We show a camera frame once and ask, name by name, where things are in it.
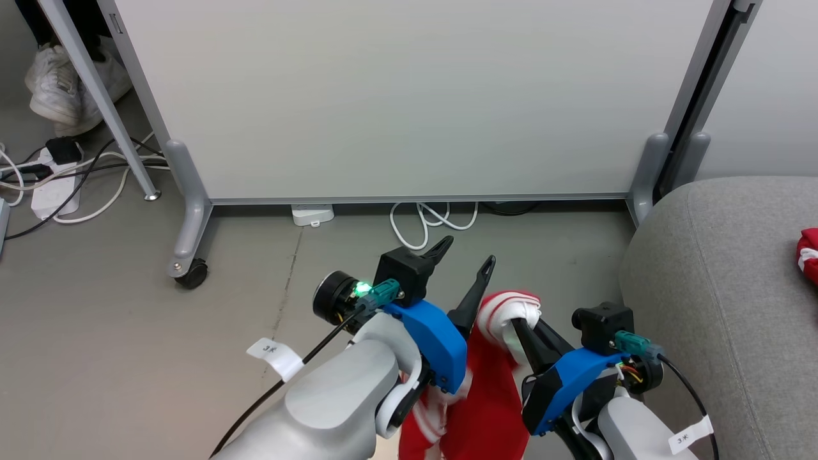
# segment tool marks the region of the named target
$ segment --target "black cable on floor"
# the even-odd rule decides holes
[[[100,159],[100,156],[105,152],[105,149],[108,148],[108,146],[110,146],[113,143],[114,143],[114,139],[111,139],[108,142],[106,142],[106,144],[104,146],[102,146],[102,148],[99,150],[97,155],[94,156],[94,160],[88,166],[88,169],[86,169],[83,172],[83,178],[81,178],[79,180],[79,184],[77,184],[77,187],[74,188],[74,191],[71,192],[71,195],[69,195],[69,197],[65,201],[63,201],[62,204],[56,210],[54,210],[54,212],[52,212],[48,217],[41,220],[40,222],[38,222],[33,227],[28,228],[26,230],[23,230],[22,232],[15,233],[14,235],[9,235],[8,237],[3,238],[3,240],[4,241],[9,241],[9,240],[13,240],[15,238],[24,237],[24,236],[34,232],[38,228],[42,227],[43,225],[45,225],[46,222],[48,222],[49,220],[54,219],[54,216],[56,216],[57,213],[59,213],[63,208],[65,208],[65,205],[67,205],[69,203],[69,201],[71,201],[71,198],[74,198],[74,195],[76,195],[77,192],[79,192],[79,189],[83,187],[83,184],[85,184],[86,179],[88,179],[88,176],[91,174],[91,170],[94,169],[94,165],[97,164],[97,160]]]
[[[37,155],[38,152],[40,152],[44,148],[46,148],[46,147],[45,146],[37,147],[37,150],[31,152],[31,154],[29,156],[26,156],[25,160],[22,160],[20,163],[18,163],[18,165],[24,165],[24,164],[28,163],[29,161],[31,161],[32,158],[34,158],[35,155]],[[2,177],[0,177],[0,181],[5,181],[6,179],[10,178],[11,176],[16,176],[16,174],[14,174],[14,171],[11,171],[9,173],[5,173]]]
[[[533,204],[527,206],[524,209],[517,210],[517,211],[507,211],[507,210],[501,210],[499,208],[496,208],[496,207],[494,207],[492,205],[489,205],[488,203],[485,203],[485,202],[480,203],[480,205],[482,207],[484,207],[487,210],[491,211],[492,214],[497,214],[497,215],[502,215],[502,216],[507,216],[507,217],[514,217],[514,216],[517,216],[517,215],[523,215],[523,214],[530,213],[531,211],[535,210],[541,204],[542,204],[541,201],[535,201]]]
[[[154,150],[154,149],[153,149],[153,148],[151,148],[151,147],[148,147],[147,145],[143,144],[143,143],[142,143],[142,141],[138,141],[138,140],[136,140],[136,139],[134,139],[134,138],[131,138],[131,140],[133,141],[133,143],[135,143],[135,144],[137,144],[138,146],[142,147],[143,149],[145,149],[145,150],[149,151],[150,153],[152,153],[152,154],[154,154],[154,155],[158,155],[158,156],[162,156],[162,157],[164,157],[164,155],[162,154],[162,152],[157,151],[157,150]]]
[[[142,163],[142,164],[145,165],[145,166],[167,166],[168,165],[167,163],[147,163],[147,162]],[[130,166],[130,165],[128,163],[113,163],[112,165],[97,166],[96,168],[92,169],[91,172],[95,173],[96,171],[102,171],[102,170],[105,170],[105,169],[112,169],[112,168],[123,168],[125,166]],[[85,171],[78,171],[77,173],[63,174],[59,178],[72,178],[74,176],[81,176],[83,174],[85,174]],[[15,179],[14,182],[12,182],[11,179],[12,178],[10,178],[9,180],[0,180],[0,182],[5,182],[5,183],[10,184],[10,185],[17,185],[17,181],[16,181],[17,177],[13,178],[13,179]],[[36,180],[36,179],[31,180],[31,181],[25,181],[25,185],[34,185],[37,182],[39,182],[39,181]]]

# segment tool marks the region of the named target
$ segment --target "caster wheel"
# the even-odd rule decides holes
[[[193,259],[187,273],[174,280],[185,289],[196,289],[205,282],[205,278],[207,278],[207,264],[203,259]]]

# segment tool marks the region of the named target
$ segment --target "red and white cloth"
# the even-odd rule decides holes
[[[456,395],[430,387],[401,427],[398,460],[520,460],[529,434],[513,371],[525,361],[510,324],[540,318],[540,299],[503,291],[483,299]]]
[[[818,284],[818,228],[808,228],[801,231],[801,240],[798,241],[798,267],[804,274]]]

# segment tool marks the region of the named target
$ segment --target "gray couch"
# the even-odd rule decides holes
[[[818,290],[795,249],[809,227],[818,178],[714,179],[662,199],[627,251],[636,332],[699,392],[722,459],[818,458]],[[646,402],[674,431],[701,418],[669,371]]]

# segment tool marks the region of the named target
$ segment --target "white sneaker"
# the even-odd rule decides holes
[[[61,46],[43,50],[47,55],[34,58],[34,90],[29,106],[37,115],[57,123],[79,123],[79,76],[68,53]]]
[[[94,66],[97,68],[102,83],[108,90],[111,101],[117,102],[133,88],[131,77],[128,76],[128,72],[112,57],[108,50],[101,48],[100,51],[105,55],[106,59],[103,62],[94,62]],[[87,133],[102,122],[102,113],[100,113],[97,103],[83,82],[79,83],[79,96],[82,107],[82,117],[79,123],[74,126],[55,123],[54,131],[58,137],[78,136]]]
[[[46,74],[46,66],[50,61],[55,59],[64,60],[66,57],[63,53],[55,50],[54,47],[48,45],[40,47],[40,50],[34,55],[34,63],[29,67],[29,71],[25,73],[25,87],[29,89],[29,92],[34,92],[37,80]]]

